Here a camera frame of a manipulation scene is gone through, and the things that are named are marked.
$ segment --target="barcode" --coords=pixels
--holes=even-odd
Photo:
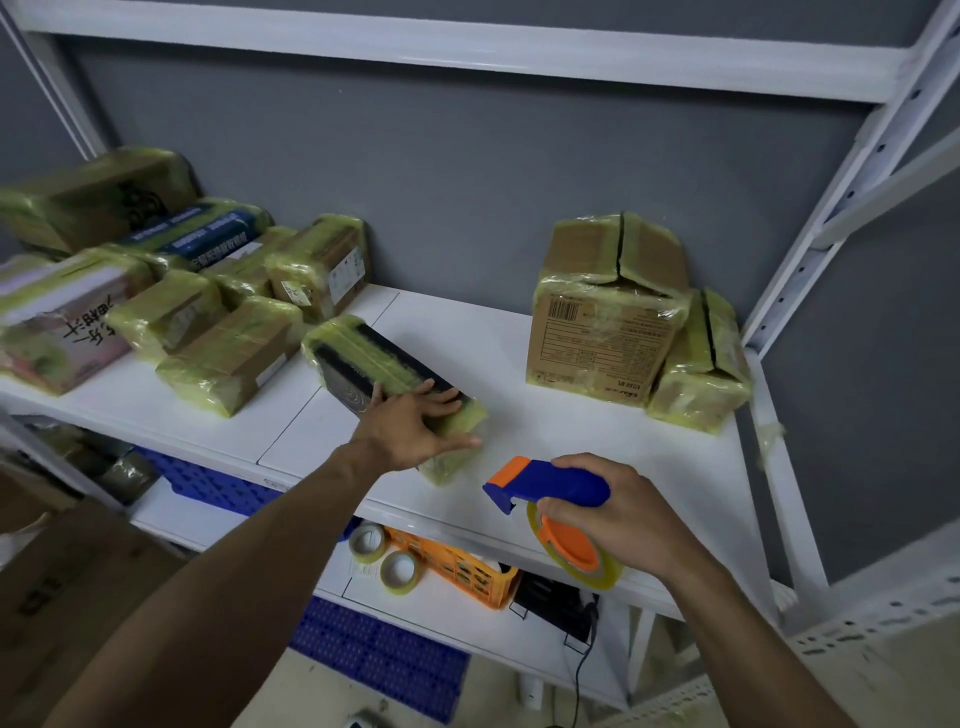
[[[580,313],[580,304],[573,301],[561,301],[554,299],[550,302],[550,312],[547,316],[551,319],[564,319],[564,321],[576,321],[577,314]]]

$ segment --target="finger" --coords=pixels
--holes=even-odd
[[[445,415],[452,415],[460,409],[462,402],[460,402],[460,400],[438,402],[428,400],[426,397],[421,397],[418,404],[420,405],[420,413],[426,417],[443,417]]]
[[[415,395],[425,395],[427,392],[433,389],[433,383],[433,379],[425,379],[410,391]]]
[[[441,452],[450,452],[455,449],[479,448],[481,445],[483,440],[476,435],[471,435],[469,432],[456,432],[437,438],[436,453],[439,455]]]
[[[559,521],[589,532],[596,522],[596,508],[584,508],[558,497],[545,497],[537,501],[537,510],[548,519]]]
[[[426,397],[431,401],[450,401],[456,398],[460,394],[460,390],[456,387],[450,387],[445,392],[434,392],[427,395]]]
[[[592,452],[580,452],[576,455],[561,455],[550,461],[558,468],[583,468],[594,475],[599,475],[608,483],[623,474],[625,466],[615,460],[608,460],[605,457],[594,455]]]
[[[373,383],[373,394],[370,395],[370,403],[367,404],[367,409],[371,407],[376,407],[383,401],[383,384],[380,382]]]

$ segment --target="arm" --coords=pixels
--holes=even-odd
[[[544,498],[540,511],[580,528],[624,565],[663,582],[696,638],[731,726],[854,728],[650,480],[591,454],[553,463],[600,475],[611,496],[599,508]]]
[[[451,449],[424,416],[454,412],[457,391],[371,407],[346,445],[289,493],[184,566],[113,634],[47,719],[47,728],[228,728],[300,621],[339,535],[376,479]]]

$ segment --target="packing tape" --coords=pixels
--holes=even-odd
[[[347,543],[354,559],[372,564],[387,552],[387,532],[378,523],[361,523],[353,529]]]
[[[413,591],[423,575],[423,564],[408,551],[394,551],[380,565],[380,582],[392,595]]]

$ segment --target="tape roll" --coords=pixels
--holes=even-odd
[[[423,574],[423,564],[407,551],[394,551],[380,565],[380,582],[392,595],[413,591]]]
[[[378,523],[362,523],[353,529],[347,543],[354,559],[372,564],[387,552],[387,532]]]

